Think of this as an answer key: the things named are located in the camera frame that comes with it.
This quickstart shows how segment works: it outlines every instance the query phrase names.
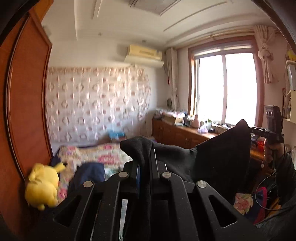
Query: window pane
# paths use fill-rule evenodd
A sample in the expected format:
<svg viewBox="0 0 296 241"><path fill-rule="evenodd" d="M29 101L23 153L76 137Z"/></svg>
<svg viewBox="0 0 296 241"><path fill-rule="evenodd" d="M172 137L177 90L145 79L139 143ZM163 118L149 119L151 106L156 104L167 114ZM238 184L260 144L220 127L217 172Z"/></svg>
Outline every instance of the window pane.
<svg viewBox="0 0 296 241"><path fill-rule="evenodd" d="M236 125L245 119L254 126L257 106L257 79L252 53L227 54L227 109L225 122Z"/></svg>
<svg viewBox="0 0 296 241"><path fill-rule="evenodd" d="M221 121L223 112L223 63L216 55L199 59L198 119Z"/></svg>

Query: cardboard box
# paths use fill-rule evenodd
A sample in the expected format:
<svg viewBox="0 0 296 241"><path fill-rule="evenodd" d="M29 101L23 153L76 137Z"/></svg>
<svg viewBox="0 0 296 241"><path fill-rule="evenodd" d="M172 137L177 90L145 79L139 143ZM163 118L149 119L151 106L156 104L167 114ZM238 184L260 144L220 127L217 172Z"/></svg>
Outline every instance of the cardboard box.
<svg viewBox="0 0 296 241"><path fill-rule="evenodd" d="M164 120L169 123L175 124L175 123L182 123L183 118L176 118L176 117L165 115Z"/></svg>

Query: window frame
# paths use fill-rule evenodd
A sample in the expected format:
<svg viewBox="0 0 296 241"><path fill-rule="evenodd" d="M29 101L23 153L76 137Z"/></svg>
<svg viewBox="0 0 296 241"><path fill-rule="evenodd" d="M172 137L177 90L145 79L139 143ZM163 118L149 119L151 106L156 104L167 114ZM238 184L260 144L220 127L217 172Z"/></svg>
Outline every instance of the window frame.
<svg viewBox="0 0 296 241"><path fill-rule="evenodd" d="M198 57L194 56L198 52L210 50L216 47L225 47L229 46L229 43L238 43L251 45L251 48L247 49L234 49L234 50L222 50L219 52L207 53L204 55L200 55ZM197 75L198 75L198 66L196 65L196 59L214 56L214 55L222 55L222 62L225 61L225 54L231 53L253 53L255 70L256 70L256 79L257 79L257 106L256 106L256 118L255 118L255 126L262 127L263 121L263 112L264 112L264 78L263 78L263 70L262 63L258 57L258 46L255 40L254 35L247 36L239 36L232 38L225 38L214 40L208 43L204 43L201 45L193 46L188 48L188 61L189 61L189 95L188 95L188 114L194 115L196 110L198 109L198 87L197 87ZM223 63L223 72L224 72L224 99L223 106L227 104L227 71L226 64ZM223 108L222 121L225 120L226 117L226 108Z"/></svg>

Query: person's arm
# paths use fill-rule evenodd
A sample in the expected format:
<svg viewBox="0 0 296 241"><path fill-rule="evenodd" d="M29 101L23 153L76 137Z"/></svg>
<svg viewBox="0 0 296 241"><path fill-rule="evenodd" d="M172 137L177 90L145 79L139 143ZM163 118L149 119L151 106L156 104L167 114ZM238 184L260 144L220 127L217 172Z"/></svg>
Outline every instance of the person's arm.
<svg viewBox="0 0 296 241"><path fill-rule="evenodd" d="M264 141L264 159L267 163L272 161L272 150L276 151L276 185L278 187L279 204L283 205L294 194L296 188L296 170L292 163L292 158L285 151L283 143L269 145Z"/></svg>

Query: wall curtain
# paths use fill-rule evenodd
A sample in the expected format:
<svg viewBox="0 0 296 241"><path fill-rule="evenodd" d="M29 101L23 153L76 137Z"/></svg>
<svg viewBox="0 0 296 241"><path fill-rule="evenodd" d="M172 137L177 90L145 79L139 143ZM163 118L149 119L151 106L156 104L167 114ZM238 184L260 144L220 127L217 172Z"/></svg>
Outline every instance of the wall curtain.
<svg viewBox="0 0 296 241"><path fill-rule="evenodd" d="M148 76L136 67L51 67L46 81L50 140L95 143L108 130L144 135L150 93Z"/></svg>
<svg viewBox="0 0 296 241"><path fill-rule="evenodd" d="M275 39L275 29L265 25L256 25L254 27L255 37L258 44L258 56L264 63L264 83L278 82L275 75L272 73L271 62L274 59L269 45Z"/></svg>
<svg viewBox="0 0 296 241"><path fill-rule="evenodd" d="M172 99L172 108L177 110L179 107L177 96L177 82L178 82L178 59L177 50L169 48L166 51L167 67L168 67L168 79L170 86L170 97Z"/></svg>

